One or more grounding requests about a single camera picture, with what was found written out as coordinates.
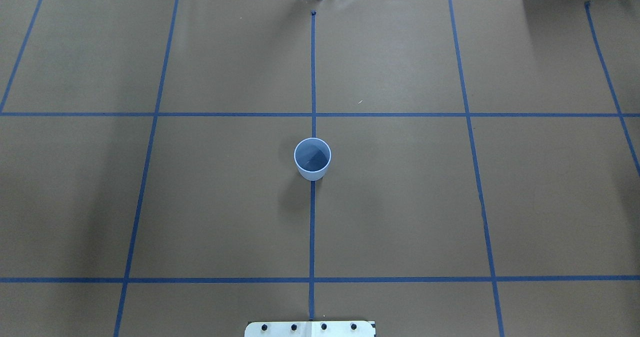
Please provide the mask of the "light blue cup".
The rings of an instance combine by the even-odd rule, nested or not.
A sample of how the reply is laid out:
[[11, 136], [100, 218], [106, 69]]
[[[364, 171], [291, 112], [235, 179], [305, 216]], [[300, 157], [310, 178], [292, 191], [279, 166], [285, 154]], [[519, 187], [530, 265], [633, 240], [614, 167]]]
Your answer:
[[309, 182], [325, 176], [332, 157], [329, 144], [320, 138], [302, 139], [294, 148], [294, 163], [298, 173]]

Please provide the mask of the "white central column stand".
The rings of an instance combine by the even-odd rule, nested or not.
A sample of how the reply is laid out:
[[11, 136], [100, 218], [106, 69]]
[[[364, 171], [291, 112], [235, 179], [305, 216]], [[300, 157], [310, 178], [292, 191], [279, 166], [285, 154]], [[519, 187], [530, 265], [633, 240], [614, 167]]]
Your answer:
[[256, 321], [247, 324], [245, 337], [375, 337], [374, 321]]

